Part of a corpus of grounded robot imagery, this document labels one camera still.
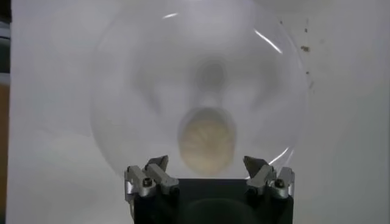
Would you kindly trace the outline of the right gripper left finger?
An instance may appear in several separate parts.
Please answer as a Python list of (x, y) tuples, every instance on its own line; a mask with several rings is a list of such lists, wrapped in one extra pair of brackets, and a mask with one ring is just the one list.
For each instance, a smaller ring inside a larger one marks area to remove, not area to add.
[(143, 169), (129, 166), (124, 171), (125, 201), (133, 202), (137, 197), (151, 198), (158, 193), (176, 195), (179, 193), (179, 180), (166, 173), (168, 155), (151, 158)]

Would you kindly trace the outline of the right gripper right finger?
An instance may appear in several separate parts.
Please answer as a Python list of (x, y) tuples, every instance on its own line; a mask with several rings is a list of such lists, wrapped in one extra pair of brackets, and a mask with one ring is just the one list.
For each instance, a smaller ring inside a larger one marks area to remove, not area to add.
[(282, 167), (277, 172), (265, 160), (250, 156), (245, 156), (243, 162), (249, 173), (247, 187), (256, 195), (268, 192), (271, 197), (281, 200), (294, 197), (295, 173), (290, 167)]

